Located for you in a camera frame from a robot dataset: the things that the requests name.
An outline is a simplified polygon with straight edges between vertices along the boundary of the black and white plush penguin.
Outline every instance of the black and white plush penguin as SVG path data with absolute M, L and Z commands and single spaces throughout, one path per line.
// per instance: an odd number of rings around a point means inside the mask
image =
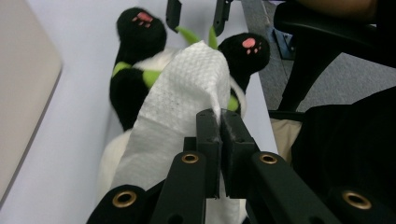
M 117 20 L 120 49 L 110 81 L 110 101 L 124 131 L 134 126 L 149 89 L 179 49 L 166 48 L 165 26 L 143 8 L 123 11 Z M 231 74 L 228 109 L 244 114 L 244 96 L 250 75 L 269 61 L 269 45 L 264 37 L 251 33 L 225 39 L 219 50 Z

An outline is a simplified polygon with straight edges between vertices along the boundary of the black chair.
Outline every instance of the black chair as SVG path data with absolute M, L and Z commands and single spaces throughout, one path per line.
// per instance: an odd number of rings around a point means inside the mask
M 323 70 L 341 53 L 396 67 L 373 25 L 335 19 L 296 2 L 276 8 L 274 26 L 295 38 L 295 59 L 278 110 L 295 111 Z

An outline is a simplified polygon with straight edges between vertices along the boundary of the gray floor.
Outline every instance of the gray floor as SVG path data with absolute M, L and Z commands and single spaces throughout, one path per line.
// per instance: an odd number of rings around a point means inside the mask
M 242 3 L 249 31 L 265 35 L 270 42 L 271 60 L 260 71 L 260 78 L 268 109 L 277 109 L 293 61 L 280 59 L 271 35 L 276 6 L 260 0 L 243 0 Z M 341 54 L 318 78 L 298 111 L 315 105 L 352 104 L 393 86 L 396 86 L 396 69 Z

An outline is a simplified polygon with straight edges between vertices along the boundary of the beige fabric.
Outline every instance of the beige fabric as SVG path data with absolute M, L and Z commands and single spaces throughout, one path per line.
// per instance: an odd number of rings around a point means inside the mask
M 277 153 L 288 164 L 291 163 L 291 146 L 301 130 L 302 123 L 289 119 L 271 119 Z
M 3 202 L 35 139 L 61 74 L 62 61 L 26 1 L 0 1 L 0 30 L 0 202 Z

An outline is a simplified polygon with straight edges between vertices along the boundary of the chair leg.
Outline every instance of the chair leg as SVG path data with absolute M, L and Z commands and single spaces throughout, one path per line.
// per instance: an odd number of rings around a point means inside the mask
M 278 110 L 296 111 L 323 70 L 340 54 L 327 43 L 298 37 L 294 65 Z

